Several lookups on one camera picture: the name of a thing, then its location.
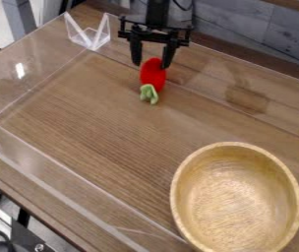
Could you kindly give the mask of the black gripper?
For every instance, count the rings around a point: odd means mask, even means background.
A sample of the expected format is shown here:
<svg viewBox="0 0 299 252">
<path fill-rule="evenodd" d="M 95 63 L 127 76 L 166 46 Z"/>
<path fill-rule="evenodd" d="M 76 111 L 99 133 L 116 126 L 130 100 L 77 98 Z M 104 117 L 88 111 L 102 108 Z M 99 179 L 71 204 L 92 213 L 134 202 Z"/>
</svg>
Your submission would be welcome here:
<svg viewBox="0 0 299 252">
<path fill-rule="evenodd" d="M 118 36 L 130 42 L 132 63 L 142 62 L 142 41 L 167 44 L 163 50 L 162 68 L 171 66 L 176 49 L 188 46 L 190 35 L 194 29 L 191 21 L 179 22 L 170 18 L 163 25 L 148 25 L 142 15 L 122 15 L 119 18 Z"/>
</svg>

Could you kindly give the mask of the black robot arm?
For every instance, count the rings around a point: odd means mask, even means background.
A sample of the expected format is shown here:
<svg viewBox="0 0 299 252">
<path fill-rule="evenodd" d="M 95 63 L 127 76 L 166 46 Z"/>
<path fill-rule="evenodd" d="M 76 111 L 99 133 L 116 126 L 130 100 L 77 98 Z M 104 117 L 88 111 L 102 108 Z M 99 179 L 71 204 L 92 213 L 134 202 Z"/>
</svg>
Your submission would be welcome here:
<svg viewBox="0 0 299 252">
<path fill-rule="evenodd" d="M 183 11 L 192 5 L 183 7 L 176 0 L 148 0 L 143 15 L 120 15 L 118 37 L 130 43 L 132 63 L 139 66 L 143 59 L 143 42 L 162 43 L 162 69 L 167 69 L 174 61 L 176 50 L 188 46 L 192 31 L 192 22 L 176 21 L 170 15 L 171 3 Z"/>
</svg>

